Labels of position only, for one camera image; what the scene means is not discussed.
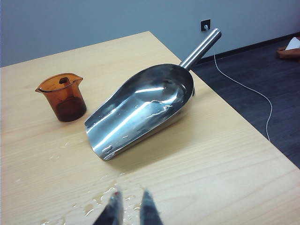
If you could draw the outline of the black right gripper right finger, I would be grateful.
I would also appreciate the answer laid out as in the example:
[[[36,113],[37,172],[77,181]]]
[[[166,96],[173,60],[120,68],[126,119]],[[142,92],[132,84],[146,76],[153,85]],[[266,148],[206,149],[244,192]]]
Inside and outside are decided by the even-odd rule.
[[[140,224],[141,225],[163,225],[159,212],[155,206],[149,190],[145,190],[142,196],[140,207]]]

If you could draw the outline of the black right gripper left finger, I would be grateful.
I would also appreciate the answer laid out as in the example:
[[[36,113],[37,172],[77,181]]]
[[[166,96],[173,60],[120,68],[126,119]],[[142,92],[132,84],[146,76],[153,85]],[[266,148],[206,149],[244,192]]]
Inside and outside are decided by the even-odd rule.
[[[122,225],[123,216],[123,197],[121,191],[115,191],[104,210],[93,223],[94,225]]]

